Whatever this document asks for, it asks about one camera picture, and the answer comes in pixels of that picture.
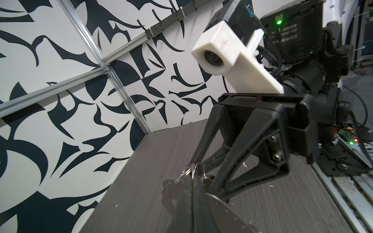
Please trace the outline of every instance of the white wall panel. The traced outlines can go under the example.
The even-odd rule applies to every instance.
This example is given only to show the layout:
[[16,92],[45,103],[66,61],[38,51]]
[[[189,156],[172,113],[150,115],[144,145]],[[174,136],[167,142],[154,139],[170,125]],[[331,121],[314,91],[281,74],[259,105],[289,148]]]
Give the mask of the white wall panel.
[[17,84],[31,93],[98,67],[55,0],[4,0],[0,8],[0,103]]
[[220,95],[234,92],[223,76],[202,71],[191,54],[213,14],[214,1],[123,55],[112,66],[153,131],[208,118]]
[[79,232],[143,136],[105,76],[3,117],[0,232]]

